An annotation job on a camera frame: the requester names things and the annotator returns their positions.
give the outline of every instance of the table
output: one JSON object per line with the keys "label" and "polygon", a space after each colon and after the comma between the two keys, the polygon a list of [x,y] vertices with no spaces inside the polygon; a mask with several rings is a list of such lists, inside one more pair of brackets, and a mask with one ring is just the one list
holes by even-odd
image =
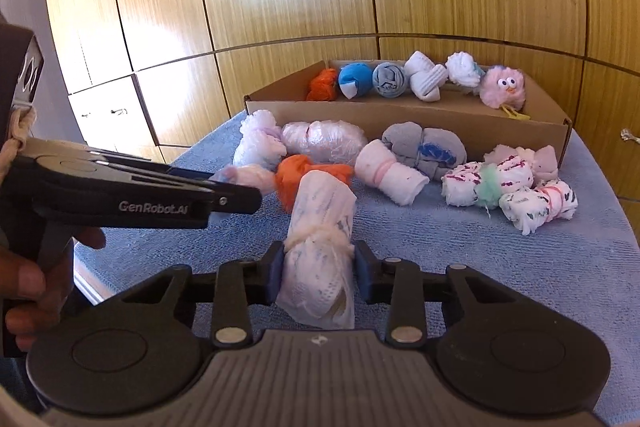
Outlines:
{"label": "table", "polygon": [[[233,158],[242,114],[180,156],[178,167],[215,172]],[[432,182],[410,207],[392,203],[354,181],[353,239],[365,239],[380,258],[403,257],[423,270],[444,272],[463,263],[591,328],[607,344],[611,374],[596,413],[612,425],[640,425],[640,252],[625,214],[580,137],[572,134],[561,178],[578,196],[571,221],[553,221],[527,237],[499,209],[447,206]],[[76,248],[77,277],[94,301],[126,289],[173,264],[195,273],[229,260],[261,255],[287,234],[289,216],[275,195],[254,216],[230,216],[207,230],[106,230],[108,245],[95,253]],[[430,335],[444,331],[436,304],[426,304]],[[385,305],[356,296],[356,327],[383,331]],[[199,305],[194,331],[206,335],[210,305]],[[254,329],[304,328],[277,307],[252,306]]]}

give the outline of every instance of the orange sock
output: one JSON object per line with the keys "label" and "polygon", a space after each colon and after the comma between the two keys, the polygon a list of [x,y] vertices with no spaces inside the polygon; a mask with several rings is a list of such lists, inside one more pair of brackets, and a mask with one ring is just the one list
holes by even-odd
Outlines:
{"label": "orange sock", "polygon": [[336,70],[322,70],[309,82],[307,102],[331,102],[337,98],[335,81],[338,78]]}
{"label": "orange sock", "polygon": [[278,165],[276,188],[278,191],[278,199],[287,214],[290,214],[293,210],[293,204],[296,202],[298,187],[300,187],[302,176],[314,170],[328,172],[347,186],[351,184],[353,168],[348,165],[313,165],[311,160],[303,154],[296,154],[295,156],[285,158],[280,165]]}

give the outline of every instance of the pink plush toy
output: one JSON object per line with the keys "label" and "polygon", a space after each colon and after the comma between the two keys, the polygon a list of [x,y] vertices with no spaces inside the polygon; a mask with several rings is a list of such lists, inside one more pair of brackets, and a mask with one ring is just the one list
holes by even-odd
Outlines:
{"label": "pink plush toy", "polygon": [[499,109],[507,105],[519,111],[524,99],[524,75],[520,70],[494,66],[480,81],[480,100],[489,107]]}

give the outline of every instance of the finger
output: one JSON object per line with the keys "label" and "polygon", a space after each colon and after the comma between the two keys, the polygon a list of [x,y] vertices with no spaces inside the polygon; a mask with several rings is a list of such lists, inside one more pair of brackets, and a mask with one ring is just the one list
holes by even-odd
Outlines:
{"label": "finger", "polygon": [[35,340],[35,335],[18,335],[15,337],[15,345],[18,346],[18,349],[26,353],[31,349]]}
{"label": "finger", "polygon": [[44,293],[45,283],[37,264],[0,247],[0,297],[37,299]]}
{"label": "finger", "polygon": [[60,322],[60,314],[38,308],[28,303],[10,309],[5,315],[7,330],[14,335],[32,335],[46,331]]}
{"label": "finger", "polygon": [[101,250],[107,244],[107,238],[104,232],[95,227],[85,227],[76,235],[76,239],[83,245],[87,245],[94,250]]}
{"label": "finger", "polygon": [[69,241],[58,263],[45,273],[47,288],[38,299],[41,310],[60,312],[74,288],[74,244]]}

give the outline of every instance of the green pom pom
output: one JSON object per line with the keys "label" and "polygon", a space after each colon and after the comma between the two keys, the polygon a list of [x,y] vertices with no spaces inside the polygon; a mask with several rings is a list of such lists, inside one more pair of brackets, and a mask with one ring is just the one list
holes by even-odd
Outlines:
{"label": "green pom pom", "polygon": [[492,209],[498,206],[498,201],[502,195],[500,190],[500,182],[498,181],[498,168],[495,164],[490,163],[482,166],[480,169],[480,177],[482,181],[476,187],[477,206]]}

